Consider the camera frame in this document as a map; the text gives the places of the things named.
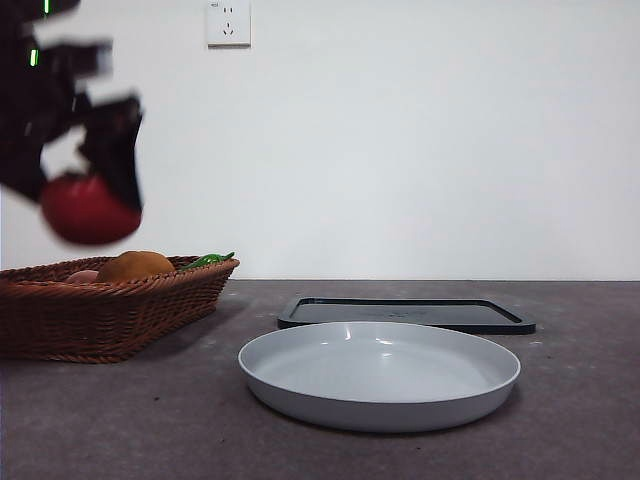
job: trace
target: gray plate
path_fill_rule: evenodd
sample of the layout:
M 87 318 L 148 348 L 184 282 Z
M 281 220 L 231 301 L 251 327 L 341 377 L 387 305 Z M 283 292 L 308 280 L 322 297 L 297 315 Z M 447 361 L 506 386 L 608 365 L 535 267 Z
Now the gray plate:
M 417 432 L 498 408 L 520 374 L 506 348 L 443 328 L 336 322 L 290 328 L 238 355 L 261 401 L 292 417 L 368 432 Z

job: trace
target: wall socket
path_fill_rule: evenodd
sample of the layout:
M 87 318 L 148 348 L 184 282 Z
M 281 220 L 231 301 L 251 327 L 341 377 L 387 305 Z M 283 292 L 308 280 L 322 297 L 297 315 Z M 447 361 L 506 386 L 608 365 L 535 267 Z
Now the wall socket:
M 209 47 L 251 45 L 249 0 L 209 0 L 206 9 Z

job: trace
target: woven basket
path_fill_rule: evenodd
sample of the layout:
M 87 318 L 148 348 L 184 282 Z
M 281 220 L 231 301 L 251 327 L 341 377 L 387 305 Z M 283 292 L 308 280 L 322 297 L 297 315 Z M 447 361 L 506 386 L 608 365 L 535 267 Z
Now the woven basket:
M 235 259 L 126 283 L 63 283 L 94 257 L 0 272 L 0 357 L 113 363 L 213 312 Z M 169 257 L 176 268 L 196 256 Z

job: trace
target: robotic arm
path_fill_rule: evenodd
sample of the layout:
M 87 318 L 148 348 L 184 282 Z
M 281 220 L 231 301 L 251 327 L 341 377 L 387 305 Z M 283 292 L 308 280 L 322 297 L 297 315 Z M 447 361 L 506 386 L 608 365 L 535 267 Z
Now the robotic arm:
M 31 23 L 71 10 L 80 0 L 0 0 L 0 183 L 35 203 L 62 238 L 104 244 L 135 231 L 142 201 L 134 147 L 142 113 L 135 96 L 93 105 L 77 80 L 110 62 L 108 42 L 41 49 Z M 49 181 L 43 146 L 74 126 L 85 128 L 83 175 Z

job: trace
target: gray table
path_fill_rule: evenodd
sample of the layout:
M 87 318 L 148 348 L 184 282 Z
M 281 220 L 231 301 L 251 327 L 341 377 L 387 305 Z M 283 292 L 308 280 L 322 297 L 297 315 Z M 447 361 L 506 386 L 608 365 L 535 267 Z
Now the gray table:
M 538 332 L 491 337 L 523 371 L 480 421 L 333 431 L 263 406 L 237 367 L 296 294 L 485 298 Z M 2 479 L 636 479 L 639 351 L 640 283 L 230 281 L 217 312 L 127 362 L 2 362 Z

